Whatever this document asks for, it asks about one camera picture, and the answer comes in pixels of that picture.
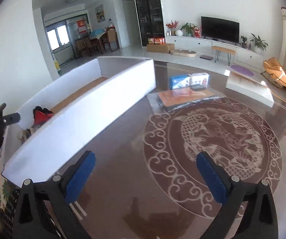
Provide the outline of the blue product box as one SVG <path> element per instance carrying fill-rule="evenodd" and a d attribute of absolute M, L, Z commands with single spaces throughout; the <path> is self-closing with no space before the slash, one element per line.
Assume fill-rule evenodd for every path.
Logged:
<path fill-rule="evenodd" d="M 174 75 L 169 77 L 169 89 L 174 90 L 190 86 L 190 76 L 188 74 Z"/>

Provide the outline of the flat white box lid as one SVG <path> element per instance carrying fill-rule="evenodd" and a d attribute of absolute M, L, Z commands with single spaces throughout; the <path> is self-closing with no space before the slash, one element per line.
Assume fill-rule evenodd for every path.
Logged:
<path fill-rule="evenodd" d="M 271 90 L 266 85 L 250 79 L 249 77 L 238 72 L 230 72 L 227 79 L 226 88 L 259 101 L 270 108 L 272 108 L 274 105 L 273 95 Z"/>

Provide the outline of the green potted plant left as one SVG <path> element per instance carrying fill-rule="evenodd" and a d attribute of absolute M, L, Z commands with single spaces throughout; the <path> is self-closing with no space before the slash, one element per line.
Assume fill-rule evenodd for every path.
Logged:
<path fill-rule="evenodd" d="M 191 36 L 191 37 L 194 37 L 195 29 L 196 29 L 196 25 L 193 23 L 185 23 L 181 27 L 181 30 L 184 31 L 187 36 Z"/>

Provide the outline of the white product box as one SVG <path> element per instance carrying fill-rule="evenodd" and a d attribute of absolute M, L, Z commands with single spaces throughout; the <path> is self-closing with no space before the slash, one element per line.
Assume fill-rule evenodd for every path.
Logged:
<path fill-rule="evenodd" d="M 190 74 L 190 86 L 202 85 L 207 86 L 209 83 L 210 75 L 208 73 L 193 73 Z"/>

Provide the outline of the white tv cabinet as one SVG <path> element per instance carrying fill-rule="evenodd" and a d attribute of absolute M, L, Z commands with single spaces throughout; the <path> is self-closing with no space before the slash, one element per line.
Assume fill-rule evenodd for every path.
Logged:
<path fill-rule="evenodd" d="M 231 65 L 244 66 L 255 72 L 263 71 L 264 57 L 262 55 L 236 45 L 185 36 L 166 36 L 165 41 L 174 44 L 177 49 L 193 50 L 202 55 L 211 54 L 212 57 L 215 57 L 219 53 L 218 61 L 230 59 Z"/>

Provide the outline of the white open storage box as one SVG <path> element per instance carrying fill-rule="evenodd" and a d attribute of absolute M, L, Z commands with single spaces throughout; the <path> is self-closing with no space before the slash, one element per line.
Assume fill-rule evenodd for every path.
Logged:
<path fill-rule="evenodd" d="M 46 121 L 25 142 L 19 134 L 34 123 L 33 109 L 52 109 L 103 78 Z M 22 105 L 20 121 L 6 129 L 2 176 L 21 186 L 26 179 L 52 177 L 86 144 L 156 87 L 154 61 L 140 57 L 99 57 L 55 80 Z"/>

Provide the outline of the clear plastic packaged item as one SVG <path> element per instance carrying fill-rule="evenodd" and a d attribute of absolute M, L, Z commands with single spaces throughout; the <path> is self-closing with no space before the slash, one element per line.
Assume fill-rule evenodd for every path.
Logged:
<path fill-rule="evenodd" d="M 209 98 L 219 98 L 225 95 L 212 88 L 197 90 L 190 87 L 175 90 L 160 91 L 147 95 L 154 113 L 170 112 L 189 104 L 198 103 Z"/>

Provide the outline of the green potted plant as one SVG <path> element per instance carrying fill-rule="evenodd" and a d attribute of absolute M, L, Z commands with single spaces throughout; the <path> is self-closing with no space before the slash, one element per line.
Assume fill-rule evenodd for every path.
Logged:
<path fill-rule="evenodd" d="M 251 42 L 254 44 L 254 52 L 261 55 L 263 51 L 267 50 L 269 44 L 265 40 L 262 40 L 259 35 L 254 35 L 251 33 L 251 36 Z"/>
<path fill-rule="evenodd" d="M 194 37 L 195 29 L 196 29 L 196 25 L 193 23 L 185 23 L 181 27 L 181 30 L 184 31 L 187 36 L 191 36 L 191 37 Z"/>

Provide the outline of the black television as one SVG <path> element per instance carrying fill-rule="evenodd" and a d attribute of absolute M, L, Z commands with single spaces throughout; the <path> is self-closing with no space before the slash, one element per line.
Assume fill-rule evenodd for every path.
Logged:
<path fill-rule="evenodd" d="M 201 16 L 201 33 L 206 38 L 238 43 L 240 24 L 221 18 Z"/>

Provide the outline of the black glass display cabinet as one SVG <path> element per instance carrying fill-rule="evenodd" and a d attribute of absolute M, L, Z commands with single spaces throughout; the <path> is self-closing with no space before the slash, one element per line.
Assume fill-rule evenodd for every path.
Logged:
<path fill-rule="evenodd" d="M 164 38 L 160 0 L 135 0 L 142 46 L 150 38 Z"/>

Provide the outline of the orange lounge chair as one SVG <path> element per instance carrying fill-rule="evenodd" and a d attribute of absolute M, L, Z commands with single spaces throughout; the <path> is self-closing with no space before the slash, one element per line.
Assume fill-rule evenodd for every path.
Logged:
<path fill-rule="evenodd" d="M 275 57 L 264 61 L 263 66 L 275 83 L 286 87 L 286 71 Z"/>

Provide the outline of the green potted plant right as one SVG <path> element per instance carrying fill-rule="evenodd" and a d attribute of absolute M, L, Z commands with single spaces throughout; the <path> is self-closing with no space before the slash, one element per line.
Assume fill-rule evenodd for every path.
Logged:
<path fill-rule="evenodd" d="M 254 52 L 261 55 L 263 51 L 267 50 L 269 44 L 265 40 L 262 40 L 259 35 L 254 35 L 251 33 L 251 36 L 251 42 L 254 44 Z"/>

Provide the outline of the red fabric pouch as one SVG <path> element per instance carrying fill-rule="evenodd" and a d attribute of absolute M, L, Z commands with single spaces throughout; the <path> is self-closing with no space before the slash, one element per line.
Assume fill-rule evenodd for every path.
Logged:
<path fill-rule="evenodd" d="M 43 125 L 47 122 L 51 117 L 54 116 L 54 113 L 47 108 L 42 108 L 41 106 L 35 107 L 33 109 L 33 117 L 34 117 L 34 126 Z"/>

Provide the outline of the red flowers white vase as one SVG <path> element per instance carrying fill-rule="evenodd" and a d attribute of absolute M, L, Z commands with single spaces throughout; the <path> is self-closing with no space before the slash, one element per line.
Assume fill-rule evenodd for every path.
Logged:
<path fill-rule="evenodd" d="M 170 21 L 166 24 L 167 29 L 169 30 L 172 36 L 183 36 L 183 31 L 178 28 L 179 21 Z"/>

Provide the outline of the cardboard box on floor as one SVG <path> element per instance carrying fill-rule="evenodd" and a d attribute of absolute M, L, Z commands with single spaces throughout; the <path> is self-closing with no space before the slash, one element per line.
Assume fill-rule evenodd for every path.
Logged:
<path fill-rule="evenodd" d="M 147 51 L 152 53 L 166 53 L 169 54 L 171 50 L 175 49 L 175 44 L 147 44 Z"/>

